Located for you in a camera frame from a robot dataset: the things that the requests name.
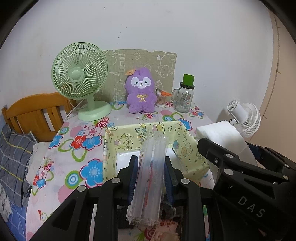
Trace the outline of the white cloth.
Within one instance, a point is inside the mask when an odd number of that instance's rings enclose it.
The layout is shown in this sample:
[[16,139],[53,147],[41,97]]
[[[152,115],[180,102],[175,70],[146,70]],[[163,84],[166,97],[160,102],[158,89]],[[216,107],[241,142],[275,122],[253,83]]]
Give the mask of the white cloth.
[[257,166],[256,159],[241,134],[227,121],[196,128],[196,139],[207,138],[238,155],[240,160]]

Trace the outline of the clear plastic packet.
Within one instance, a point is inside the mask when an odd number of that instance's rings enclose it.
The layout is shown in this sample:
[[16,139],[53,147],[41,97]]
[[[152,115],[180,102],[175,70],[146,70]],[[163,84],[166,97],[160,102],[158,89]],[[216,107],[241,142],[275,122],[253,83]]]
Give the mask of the clear plastic packet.
[[155,227],[159,224],[167,148],[168,141],[162,132],[147,135],[138,158],[133,199],[127,208],[126,220],[130,225]]

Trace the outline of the yellow cartoon fabric box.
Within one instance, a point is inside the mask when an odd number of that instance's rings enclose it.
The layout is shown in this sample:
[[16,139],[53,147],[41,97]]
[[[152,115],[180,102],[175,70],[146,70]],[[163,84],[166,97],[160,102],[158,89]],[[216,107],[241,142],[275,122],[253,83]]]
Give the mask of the yellow cartoon fabric box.
[[192,132],[180,121],[138,123],[108,127],[104,136],[103,182],[117,176],[117,154],[140,151],[147,134],[158,131],[168,140],[168,147],[177,156],[172,165],[184,177],[201,187],[213,188],[214,180],[207,160],[199,154]]

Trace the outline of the white standing fan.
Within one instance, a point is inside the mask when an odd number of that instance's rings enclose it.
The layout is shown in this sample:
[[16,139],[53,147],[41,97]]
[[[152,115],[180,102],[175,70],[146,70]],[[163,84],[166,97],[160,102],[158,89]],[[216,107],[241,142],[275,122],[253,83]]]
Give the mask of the white standing fan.
[[259,129],[261,115],[254,104],[250,102],[240,103],[234,99],[227,105],[227,111],[233,117],[230,123],[243,138],[252,137]]

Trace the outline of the floral tablecloth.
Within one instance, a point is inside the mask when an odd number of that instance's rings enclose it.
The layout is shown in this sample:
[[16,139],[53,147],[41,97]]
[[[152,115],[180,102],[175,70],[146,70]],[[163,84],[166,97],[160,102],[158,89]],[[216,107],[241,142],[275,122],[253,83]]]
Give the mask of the floral tablecloth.
[[[188,113],[175,111],[171,102],[153,113],[131,114],[124,102],[112,102],[111,108],[108,116],[95,121],[81,121],[73,114],[50,143],[43,143],[44,150],[40,144],[34,146],[37,167],[26,177],[32,185],[26,214],[27,240],[78,186],[92,188],[104,183],[103,150],[108,127],[180,121],[195,138],[196,128],[211,122],[196,105]],[[129,163],[121,154],[117,154],[117,171]]]

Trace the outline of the glass jar green lid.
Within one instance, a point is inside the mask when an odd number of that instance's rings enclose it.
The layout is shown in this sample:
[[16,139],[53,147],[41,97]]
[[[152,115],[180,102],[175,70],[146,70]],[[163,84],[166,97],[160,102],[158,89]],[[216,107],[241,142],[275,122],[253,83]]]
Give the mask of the glass jar green lid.
[[194,78],[193,75],[184,74],[179,88],[172,91],[171,101],[176,111],[181,113],[189,112],[194,95]]

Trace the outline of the grey plaid pillow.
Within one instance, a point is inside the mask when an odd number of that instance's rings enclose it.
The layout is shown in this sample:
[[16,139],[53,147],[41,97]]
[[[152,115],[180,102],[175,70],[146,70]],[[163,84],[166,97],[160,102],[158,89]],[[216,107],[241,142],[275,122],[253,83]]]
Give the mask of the grey plaid pillow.
[[26,175],[34,144],[32,136],[19,134],[7,124],[1,129],[1,185],[18,207],[28,205],[31,185]]

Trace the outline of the toothpick holder with carrot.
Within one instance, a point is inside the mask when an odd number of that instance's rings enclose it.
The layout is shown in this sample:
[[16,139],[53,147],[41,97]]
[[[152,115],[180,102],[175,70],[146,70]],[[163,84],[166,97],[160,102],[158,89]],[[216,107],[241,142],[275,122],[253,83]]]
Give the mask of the toothpick holder with carrot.
[[157,88],[156,96],[157,96],[156,106],[164,107],[166,105],[167,98],[171,97],[171,93]]

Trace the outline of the purple plush toy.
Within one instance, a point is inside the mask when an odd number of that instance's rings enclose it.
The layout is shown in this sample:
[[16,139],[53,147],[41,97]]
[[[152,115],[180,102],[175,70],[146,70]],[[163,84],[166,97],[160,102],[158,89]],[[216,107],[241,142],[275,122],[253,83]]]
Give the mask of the purple plush toy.
[[128,75],[125,89],[130,113],[154,112],[157,96],[155,82],[149,69],[142,67]]

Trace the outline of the beige cartoon board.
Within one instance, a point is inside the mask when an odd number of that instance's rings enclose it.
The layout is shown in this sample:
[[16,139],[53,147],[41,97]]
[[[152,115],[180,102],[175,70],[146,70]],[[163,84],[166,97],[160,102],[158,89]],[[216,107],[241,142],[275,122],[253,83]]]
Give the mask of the beige cartoon board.
[[94,95],[95,100],[119,102],[126,100],[126,73],[145,67],[150,70],[156,88],[170,92],[173,89],[176,53],[122,49],[105,50],[108,63],[107,79],[103,87]]

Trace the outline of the green desk fan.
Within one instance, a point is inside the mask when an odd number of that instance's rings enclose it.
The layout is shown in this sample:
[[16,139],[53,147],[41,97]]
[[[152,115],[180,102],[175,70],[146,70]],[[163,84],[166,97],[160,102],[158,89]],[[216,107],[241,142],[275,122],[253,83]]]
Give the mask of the green desk fan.
[[86,42],[73,43],[61,50],[51,69],[53,85],[62,96],[87,101],[77,113],[82,121],[99,120],[111,113],[109,103],[94,99],[107,74],[105,54],[97,46]]

